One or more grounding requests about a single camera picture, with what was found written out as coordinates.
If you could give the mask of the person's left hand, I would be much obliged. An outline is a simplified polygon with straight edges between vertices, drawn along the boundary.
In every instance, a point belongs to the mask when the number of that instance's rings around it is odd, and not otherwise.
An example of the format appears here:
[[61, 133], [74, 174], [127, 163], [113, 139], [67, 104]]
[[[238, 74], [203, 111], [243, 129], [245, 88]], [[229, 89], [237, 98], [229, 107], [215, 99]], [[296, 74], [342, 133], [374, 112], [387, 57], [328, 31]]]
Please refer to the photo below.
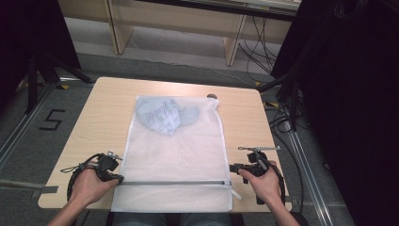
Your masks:
[[108, 190], [114, 188], [118, 183], [117, 179], [103, 182], [98, 178], [94, 169], [84, 169], [74, 183], [68, 204], [74, 208], [85, 209], [100, 200]]

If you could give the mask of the black metal stand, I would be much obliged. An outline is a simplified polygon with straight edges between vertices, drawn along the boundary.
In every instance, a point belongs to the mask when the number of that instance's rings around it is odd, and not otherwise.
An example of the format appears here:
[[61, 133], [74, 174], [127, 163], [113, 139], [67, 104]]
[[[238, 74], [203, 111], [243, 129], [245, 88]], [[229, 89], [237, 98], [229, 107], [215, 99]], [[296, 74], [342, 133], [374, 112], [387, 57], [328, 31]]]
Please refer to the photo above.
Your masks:
[[276, 85], [280, 85], [280, 89], [276, 94], [276, 97], [279, 102], [289, 105], [288, 119], [289, 123], [291, 123], [291, 130], [294, 132], [296, 131], [295, 117], [298, 94], [297, 76], [298, 72], [300, 71], [301, 63], [302, 58], [299, 57], [284, 75], [275, 79], [271, 83], [257, 88], [260, 93], [263, 93], [275, 87]]
[[28, 100], [26, 114], [31, 113], [39, 103], [39, 76], [42, 77], [45, 84], [56, 85], [60, 82], [60, 77], [56, 73], [56, 67], [62, 68], [86, 84], [94, 83], [93, 79], [55, 56], [45, 52], [33, 53], [28, 60]]

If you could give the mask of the white mesh laundry bag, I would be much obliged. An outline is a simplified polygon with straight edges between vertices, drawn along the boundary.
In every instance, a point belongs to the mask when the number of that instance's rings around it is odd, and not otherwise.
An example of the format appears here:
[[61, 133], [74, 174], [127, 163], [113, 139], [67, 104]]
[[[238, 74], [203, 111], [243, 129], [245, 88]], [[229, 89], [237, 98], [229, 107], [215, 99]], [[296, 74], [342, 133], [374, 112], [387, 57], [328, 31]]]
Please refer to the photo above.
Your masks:
[[111, 210], [129, 213], [218, 213], [233, 208], [231, 173], [217, 108], [207, 97], [173, 98], [196, 106], [198, 120], [172, 136], [146, 128], [136, 115], [120, 166], [123, 182], [115, 188]]

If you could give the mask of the light blue garment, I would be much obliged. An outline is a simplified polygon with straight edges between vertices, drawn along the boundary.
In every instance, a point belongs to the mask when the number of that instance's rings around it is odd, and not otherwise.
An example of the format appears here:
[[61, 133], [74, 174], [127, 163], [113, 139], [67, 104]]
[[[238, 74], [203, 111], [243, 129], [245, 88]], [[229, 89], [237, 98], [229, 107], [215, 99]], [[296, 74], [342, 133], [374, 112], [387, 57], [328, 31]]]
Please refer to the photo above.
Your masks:
[[180, 106], [173, 98], [139, 97], [136, 115], [148, 129], [164, 136], [172, 136], [179, 128], [195, 123], [200, 115], [196, 106]]

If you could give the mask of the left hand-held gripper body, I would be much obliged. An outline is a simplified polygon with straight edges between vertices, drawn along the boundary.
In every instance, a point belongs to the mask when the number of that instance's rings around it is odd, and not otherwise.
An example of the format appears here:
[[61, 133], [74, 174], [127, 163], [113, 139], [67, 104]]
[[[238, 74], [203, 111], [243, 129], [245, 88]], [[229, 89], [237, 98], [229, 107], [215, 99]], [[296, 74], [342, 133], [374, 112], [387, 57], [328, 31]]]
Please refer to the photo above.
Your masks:
[[121, 160], [121, 158], [111, 151], [107, 154], [97, 153], [95, 157], [97, 158], [97, 163], [94, 167], [96, 174], [101, 181], [107, 182], [109, 180], [109, 175], [114, 174], [113, 171], [119, 165], [118, 161]]

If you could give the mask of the black curtain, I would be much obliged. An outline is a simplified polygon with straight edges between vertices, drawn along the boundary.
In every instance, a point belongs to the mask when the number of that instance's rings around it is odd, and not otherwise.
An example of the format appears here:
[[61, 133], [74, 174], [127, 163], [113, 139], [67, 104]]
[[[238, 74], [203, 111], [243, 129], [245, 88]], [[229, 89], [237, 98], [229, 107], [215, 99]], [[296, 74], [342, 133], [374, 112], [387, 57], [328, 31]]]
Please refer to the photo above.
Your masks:
[[58, 0], [0, 0], [0, 108], [36, 51], [81, 68]]
[[294, 68], [356, 226], [399, 226], [399, 0], [302, 0], [272, 71]]

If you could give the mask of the person's legs in jeans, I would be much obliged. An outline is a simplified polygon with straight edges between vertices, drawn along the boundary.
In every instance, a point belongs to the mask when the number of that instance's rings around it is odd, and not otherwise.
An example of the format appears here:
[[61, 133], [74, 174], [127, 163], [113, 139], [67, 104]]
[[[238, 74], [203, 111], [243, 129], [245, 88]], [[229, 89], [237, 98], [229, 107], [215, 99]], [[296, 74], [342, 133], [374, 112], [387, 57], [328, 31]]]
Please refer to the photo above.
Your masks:
[[221, 213], [115, 213], [112, 226], [231, 226], [231, 218]]

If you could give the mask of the metal floor rail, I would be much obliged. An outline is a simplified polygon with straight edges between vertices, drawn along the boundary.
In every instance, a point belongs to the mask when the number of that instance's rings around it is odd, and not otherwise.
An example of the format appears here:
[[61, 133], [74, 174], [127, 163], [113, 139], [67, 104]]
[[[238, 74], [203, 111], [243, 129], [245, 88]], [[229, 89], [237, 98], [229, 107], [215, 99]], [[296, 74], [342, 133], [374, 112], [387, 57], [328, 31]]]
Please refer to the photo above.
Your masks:
[[305, 155], [302, 143], [298, 137], [294, 127], [288, 121], [284, 123], [285, 128], [288, 130], [288, 136], [294, 149], [295, 159], [302, 170], [304, 181], [309, 190], [311, 200], [315, 212], [320, 220], [322, 226], [333, 226], [331, 214], [327, 208], [326, 202], [321, 194], [321, 190], [316, 183], [315, 177], [311, 171], [310, 163]]
[[5, 166], [8, 159], [21, 142], [24, 134], [27, 132], [34, 119], [41, 111], [46, 99], [56, 89], [56, 84], [46, 85], [39, 95], [36, 105], [29, 113], [25, 113], [18, 122], [12, 133], [8, 136], [4, 144], [0, 147], [0, 170]]

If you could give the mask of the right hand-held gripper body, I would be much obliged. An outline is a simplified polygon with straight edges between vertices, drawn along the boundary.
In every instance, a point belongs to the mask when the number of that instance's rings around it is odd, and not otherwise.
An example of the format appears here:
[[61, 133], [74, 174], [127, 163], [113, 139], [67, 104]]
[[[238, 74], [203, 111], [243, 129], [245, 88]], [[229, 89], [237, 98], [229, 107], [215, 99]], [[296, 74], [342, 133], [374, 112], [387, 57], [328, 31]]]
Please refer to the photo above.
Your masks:
[[247, 170], [255, 176], [264, 175], [269, 169], [272, 169], [278, 177], [281, 176], [279, 169], [272, 165], [267, 159], [264, 151], [278, 150], [279, 147], [239, 147], [240, 151], [249, 151], [247, 155], [249, 165], [237, 165], [238, 169]]

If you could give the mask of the light wooden shelf unit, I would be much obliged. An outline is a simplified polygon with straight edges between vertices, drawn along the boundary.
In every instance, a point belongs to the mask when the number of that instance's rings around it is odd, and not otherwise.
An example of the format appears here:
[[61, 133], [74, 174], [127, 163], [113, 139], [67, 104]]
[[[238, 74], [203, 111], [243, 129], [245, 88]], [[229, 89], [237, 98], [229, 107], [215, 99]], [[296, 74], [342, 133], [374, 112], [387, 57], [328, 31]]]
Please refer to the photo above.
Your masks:
[[64, 16], [107, 23], [114, 53], [151, 27], [219, 36], [231, 66], [240, 40], [281, 44], [301, 0], [57, 0]]

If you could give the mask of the person's right hand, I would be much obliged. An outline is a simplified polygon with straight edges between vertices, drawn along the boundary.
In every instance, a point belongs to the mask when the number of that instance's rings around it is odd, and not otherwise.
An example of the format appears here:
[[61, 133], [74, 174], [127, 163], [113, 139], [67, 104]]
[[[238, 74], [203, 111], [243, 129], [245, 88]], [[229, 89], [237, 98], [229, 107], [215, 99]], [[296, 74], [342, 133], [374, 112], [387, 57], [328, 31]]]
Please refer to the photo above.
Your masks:
[[264, 203], [272, 208], [283, 205], [279, 190], [279, 177], [273, 169], [269, 169], [264, 175], [256, 177], [245, 169], [239, 169], [239, 174], [249, 181], [255, 194]]

